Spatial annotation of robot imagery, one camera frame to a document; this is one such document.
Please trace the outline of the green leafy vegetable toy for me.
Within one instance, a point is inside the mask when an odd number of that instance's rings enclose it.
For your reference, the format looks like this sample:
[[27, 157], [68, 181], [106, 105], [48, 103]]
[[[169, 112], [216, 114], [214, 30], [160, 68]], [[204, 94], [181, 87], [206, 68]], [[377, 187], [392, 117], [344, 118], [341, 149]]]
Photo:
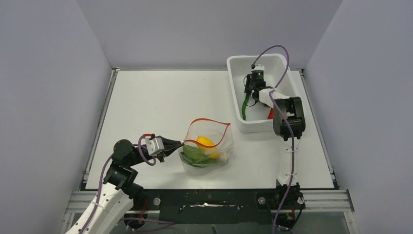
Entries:
[[189, 145], [184, 145], [180, 149], [179, 156], [184, 164], [196, 168], [205, 168], [217, 164], [217, 160], [209, 158], [199, 148]]

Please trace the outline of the clear orange zip bag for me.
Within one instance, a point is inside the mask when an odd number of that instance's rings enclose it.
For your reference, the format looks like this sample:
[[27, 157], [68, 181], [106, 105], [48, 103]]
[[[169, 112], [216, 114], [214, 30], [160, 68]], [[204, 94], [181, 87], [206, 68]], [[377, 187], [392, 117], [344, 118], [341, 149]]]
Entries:
[[197, 118], [189, 125], [178, 153], [184, 172], [201, 176], [228, 164], [234, 157], [233, 149], [231, 123]]

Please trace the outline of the yellow corn toy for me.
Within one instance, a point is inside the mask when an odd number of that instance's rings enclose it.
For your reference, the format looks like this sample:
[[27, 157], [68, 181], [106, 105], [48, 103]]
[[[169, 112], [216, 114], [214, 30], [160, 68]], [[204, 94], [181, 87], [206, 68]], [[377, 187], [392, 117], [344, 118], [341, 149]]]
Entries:
[[211, 141], [209, 138], [205, 136], [197, 137], [198, 142], [197, 147], [208, 157], [211, 159], [218, 159], [220, 157], [220, 152], [218, 151], [217, 146], [215, 146], [214, 142]]

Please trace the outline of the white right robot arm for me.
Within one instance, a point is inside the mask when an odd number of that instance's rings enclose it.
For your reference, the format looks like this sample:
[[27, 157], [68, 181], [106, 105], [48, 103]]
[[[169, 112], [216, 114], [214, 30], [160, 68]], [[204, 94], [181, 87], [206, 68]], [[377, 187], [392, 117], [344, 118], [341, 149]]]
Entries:
[[296, 152], [300, 138], [305, 131], [305, 114], [300, 97], [284, 95], [270, 87], [264, 80], [264, 70], [254, 68], [244, 78], [245, 98], [242, 104], [242, 118], [246, 120], [248, 102], [254, 105], [261, 103], [271, 108], [272, 128], [280, 138], [280, 168], [276, 180], [278, 187], [288, 188], [297, 184], [296, 179]]

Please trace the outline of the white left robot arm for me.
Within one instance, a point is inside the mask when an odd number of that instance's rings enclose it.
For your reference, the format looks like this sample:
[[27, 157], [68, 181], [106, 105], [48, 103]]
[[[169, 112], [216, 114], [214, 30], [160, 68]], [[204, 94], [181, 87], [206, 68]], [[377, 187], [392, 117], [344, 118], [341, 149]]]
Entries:
[[95, 197], [67, 233], [108, 234], [120, 221], [134, 229], [149, 223], [144, 217], [149, 203], [143, 195], [144, 188], [134, 182], [138, 172], [133, 166], [164, 162], [183, 145], [182, 141], [154, 134], [143, 134], [137, 144], [119, 140], [102, 167]]

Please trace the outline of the green chili pepper toy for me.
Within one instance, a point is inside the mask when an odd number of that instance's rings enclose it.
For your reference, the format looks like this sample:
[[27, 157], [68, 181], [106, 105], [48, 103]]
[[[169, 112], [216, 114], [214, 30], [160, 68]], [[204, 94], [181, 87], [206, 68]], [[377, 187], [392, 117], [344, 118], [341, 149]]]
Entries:
[[246, 94], [245, 98], [244, 98], [244, 101], [242, 103], [242, 107], [241, 107], [242, 120], [246, 120], [246, 108], [247, 108], [247, 104], [249, 102], [249, 98], [250, 98], [250, 95]]

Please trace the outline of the white plastic bin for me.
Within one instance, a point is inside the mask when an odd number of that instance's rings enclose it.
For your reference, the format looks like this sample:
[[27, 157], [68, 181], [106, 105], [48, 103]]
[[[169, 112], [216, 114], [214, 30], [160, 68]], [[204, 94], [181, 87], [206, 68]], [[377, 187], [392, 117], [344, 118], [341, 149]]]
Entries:
[[[244, 93], [244, 78], [249, 74], [251, 64], [256, 59], [256, 56], [231, 56], [227, 59], [227, 69], [229, 75], [229, 82], [232, 92], [232, 98], [236, 112], [236, 124], [242, 133], [256, 133], [256, 132], [272, 132], [272, 120], [269, 120], [268, 114], [270, 108], [261, 103], [246, 107], [246, 120], [242, 119], [242, 104], [245, 99]], [[259, 58], [256, 65], [263, 66], [264, 80], [270, 87], [276, 86], [282, 77], [287, 61], [282, 54], [266, 54]], [[311, 113], [306, 93], [302, 86], [299, 86], [299, 79], [294, 77], [291, 70], [288, 70], [276, 91], [291, 97], [300, 97], [304, 115], [308, 116]]]

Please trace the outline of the orange carrot toy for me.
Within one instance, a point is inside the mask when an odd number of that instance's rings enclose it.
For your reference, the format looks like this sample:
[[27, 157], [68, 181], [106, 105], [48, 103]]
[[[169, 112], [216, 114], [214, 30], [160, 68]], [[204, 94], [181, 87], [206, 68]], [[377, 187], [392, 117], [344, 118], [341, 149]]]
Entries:
[[270, 109], [267, 119], [273, 119], [274, 117], [274, 109]]

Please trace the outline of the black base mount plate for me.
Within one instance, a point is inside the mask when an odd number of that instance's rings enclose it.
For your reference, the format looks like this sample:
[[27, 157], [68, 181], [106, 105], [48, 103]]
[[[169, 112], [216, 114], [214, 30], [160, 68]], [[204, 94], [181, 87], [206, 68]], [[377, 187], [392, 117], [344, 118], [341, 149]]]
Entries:
[[149, 207], [144, 217], [156, 214], [174, 224], [257, 223], [294, 225], [305, 209], [296, 186], [273, 189], [145, 189]]

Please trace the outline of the aluminium table frame rail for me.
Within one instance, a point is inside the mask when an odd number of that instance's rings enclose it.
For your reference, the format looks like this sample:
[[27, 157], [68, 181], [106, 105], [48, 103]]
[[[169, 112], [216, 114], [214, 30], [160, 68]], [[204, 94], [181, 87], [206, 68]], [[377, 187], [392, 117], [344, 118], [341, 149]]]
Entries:
[[270, 216], [296, 212], [352, 212], [345, 190], [280, 189], [167, 190], [146, 189], [121, 218], [154, 218], [175, 224], [266, 224]]

